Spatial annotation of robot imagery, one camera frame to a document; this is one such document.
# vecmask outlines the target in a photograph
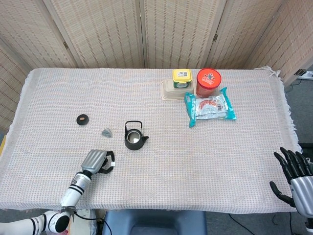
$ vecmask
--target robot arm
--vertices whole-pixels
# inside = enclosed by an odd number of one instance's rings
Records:
[[[108,156],[111,156],[112,159],[111,166],[103,169],[108,162]],[[115,157],[112,151],[91,150],[82,163],[83,171],[75,175],[61,199],[61,212],[47,211],[30,219],[0,223],[0,235],[39,235],[42,231],[63,232],[68,226],[70,216],[74,218],[76,205],[91,182],[92,175],[108,174],[114,166]]]
[[[284,148],[280,150],[285,158],[278,153],[274,153],[274,156],[282,166],[292,198],[283,195],[273,181],[269,183],[270,187],[280,200],[296,207],[297,211],[307,218],[306,229],[308,234],[313,235],[313,166],[299,152],[293,153]]]

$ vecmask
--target red canister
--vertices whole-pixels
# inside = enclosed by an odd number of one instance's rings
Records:
[[[221,81],[222,77],[216,70],[210,68],[200,70],[197,75],[197,95],[201,98],[207,98],[218,88]]]

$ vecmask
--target snack package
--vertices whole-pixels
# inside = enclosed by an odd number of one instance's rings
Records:
[[[194,94],[186,93],[184,100],[190,118],[189,127],[193,127],[197,119],[237,119],[226,90],[224,87],[219,95],[208,98],[196,98]]]

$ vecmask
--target gray floor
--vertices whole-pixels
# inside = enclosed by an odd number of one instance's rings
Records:
[[[290,91],[287,93],[287,100],[291,107],[291,117],[297,128],[296,133],[299,137],[299,142],[313,142],[313,125],[311,125],[311,117],[313,117],[313,81],[302,80],[299,85],[286,88],[286,91]],[[25,219],[37,216],[42,212],[44,210],[33,210],[27,213],[15,210],[0,210],[0,222]],[[290,234],[289,213],[235,214],[232,216],[256,235]],[[209,235],[251,234],[231,220],[228,214],[208,212],[206,217]],[[292,213],[292,228],[294,233],[306,234],[304,222],[305,218],[296,212]]]

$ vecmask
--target white tablecloth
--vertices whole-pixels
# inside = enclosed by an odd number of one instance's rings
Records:
[[[219,72],[238,119],[189,128],[183,100],[161,100],[172,70],[33,70],[0,159],[0,208],[60,209],[88,152],[103,149],[114,151],[116,167],[93,176],[78,208],[293,210],[269,187],[273,180],[290,193],[273,152],[299,150],[282,83],[266,70]],[[80,114],[86,126],[76,123]],[[124,145],[128,120],[142,121],[150,137],[138,151]]]

